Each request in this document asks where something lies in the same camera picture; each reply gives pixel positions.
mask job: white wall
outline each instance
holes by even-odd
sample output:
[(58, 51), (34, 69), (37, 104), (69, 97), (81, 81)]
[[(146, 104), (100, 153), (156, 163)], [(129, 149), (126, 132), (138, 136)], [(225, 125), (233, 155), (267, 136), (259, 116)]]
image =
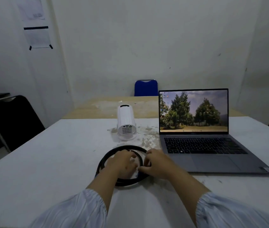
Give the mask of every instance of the white wall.
[(159, 89), (240, 92), (262, 0), (52, 0), (74, 102)]
[(237, 108), (269, 124), (269, 0), (262, 1)]
[(29, 50), (15, 0), (0, 0), (0, 92), (24, 95), (45, 126), (59, 120), (72, 107), (65, 67), (45, 0), (45, 25), (54, 49)]

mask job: white projector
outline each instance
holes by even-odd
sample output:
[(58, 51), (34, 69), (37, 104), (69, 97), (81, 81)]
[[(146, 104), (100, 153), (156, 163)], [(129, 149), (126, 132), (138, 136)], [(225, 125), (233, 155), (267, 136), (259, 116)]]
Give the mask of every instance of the white projector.
[(134, 121), (132, 106), (123, 104), (117, 107), (117, 133), (120, 138), (130, 140), (134, 138), (137, 131)]

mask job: laptop screen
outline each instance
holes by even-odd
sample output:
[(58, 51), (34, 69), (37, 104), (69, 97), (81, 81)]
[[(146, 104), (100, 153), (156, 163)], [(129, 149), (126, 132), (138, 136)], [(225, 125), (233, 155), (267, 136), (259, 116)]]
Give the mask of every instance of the laptop screen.
[(228, 132), (228, 89), (159, 92), (160, 132)]

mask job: white table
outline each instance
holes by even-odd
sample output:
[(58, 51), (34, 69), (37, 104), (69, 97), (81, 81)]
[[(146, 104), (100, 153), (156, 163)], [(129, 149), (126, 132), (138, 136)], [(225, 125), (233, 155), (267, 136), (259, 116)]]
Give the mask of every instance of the white table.
[[(269, 165), (269, 127), (232, 117), (230, 134)], [(159, 148), (158, 119), (136, 119), (127, 144)], [(62, 119), (0, 160), (0, 227), (26, 227), (36, 216), (83, 190), (117, 140), (116, 119)], [(196, 175), (212, 191), (269, 213), (269, 176)], [(147, 178), (115, 189), (108, 227), (193, 227), (171, 185)]]

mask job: laptop bezel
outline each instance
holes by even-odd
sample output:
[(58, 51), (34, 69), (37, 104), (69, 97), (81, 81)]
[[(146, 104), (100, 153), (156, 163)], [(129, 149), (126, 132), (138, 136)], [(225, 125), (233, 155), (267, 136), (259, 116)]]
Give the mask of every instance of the laptop bezel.
[[(207, 90), (227, 90), (228, 88), (222, 88), (222, 89), (187, 89), (187, 90), (159, 90), (158, 91), (158, 103), (159, 103), (159, 108), (158, 108), (158, 113), (159, 113), (159, 134), (167, 134), (167, 135), (202, 135), (202, 134), (229, 134), (229, 120), (228, 120), (228, 131), (227, 132), (161, 132), (160, 129), (160, 92), (176, 92), (176, 91), (207, 91)], [(229, 119), (229, 99), (228, 99), (228, 119)]]

